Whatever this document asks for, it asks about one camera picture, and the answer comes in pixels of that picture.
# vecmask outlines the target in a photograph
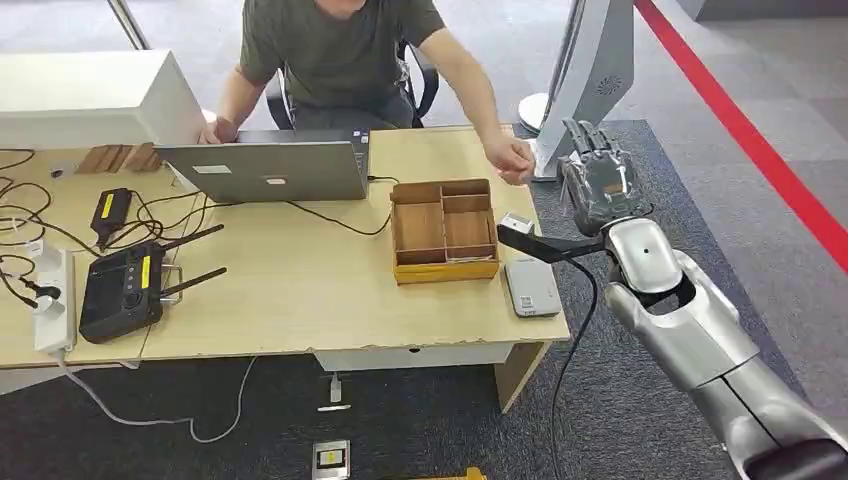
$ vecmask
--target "black charger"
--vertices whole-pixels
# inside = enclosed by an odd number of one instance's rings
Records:
[[[132,192],[126,188],[106,190],[100,194],[91,219],[91,229],[97,233],[95,245],[101,252],[106,249],[109,238],[126,224],[131,201]]]

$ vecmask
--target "red floor line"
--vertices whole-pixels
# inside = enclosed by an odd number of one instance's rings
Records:
[[[635,0],[636,8],[678,67],[736,143],[750,157],[799,219],[848,273],[848,232],[827,211],[786,161],[745,116],[652,0]]]

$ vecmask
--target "olive green t-shirt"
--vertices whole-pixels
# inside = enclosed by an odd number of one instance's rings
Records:
[[[420,46],[444,27],[432,0],[367,0],[347,20],[314,0],[245,0],[241,73],[264,85],[285,66],[295,100],[317,107],[369,105],[397,92],[401,38]]]

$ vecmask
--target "power strip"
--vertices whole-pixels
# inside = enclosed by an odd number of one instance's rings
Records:
[[[74,292],[74,257],[68,250],[55,249],[39,240],[28,246],[29,256],[38,272],[36,283],[57,287],[59,298],[39,297],[33,311],[35,351],[53,354],[71,351],[76,344],[76,304]]]

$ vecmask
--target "metal pole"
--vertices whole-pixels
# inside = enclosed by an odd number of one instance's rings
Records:
[[[548,93],[536,93],[524,98],[518,105],[518,116],[521,123],[533,133],[539,133],[542,124],[548,118],[551,105],[559,95],[565,72],[571,63],[574,42],[580,29],[580,19],[586,7],[586,0],[572,0],[571,10],[568,14],[568,22],[565,25],[565,33],[562,37],[562,45],[559,49],[557,63],[554,66],[551,84]]]
[[[130,39],[130,43],[132,43],[133,48],[136,50],[150,50],[150,44],[147,43],[147,39],[144,38],[144,34],[141,32],[141,28],[135,21],[135,17],[133,17],[127,2],[124,0],[106,1],[109,2],[109,6],[112,8],[112,13],[115,14],[115,18],[118,19],[118,23],[121,24],[121,28],[123,28],[124,33],[127,34],[127,38]]]

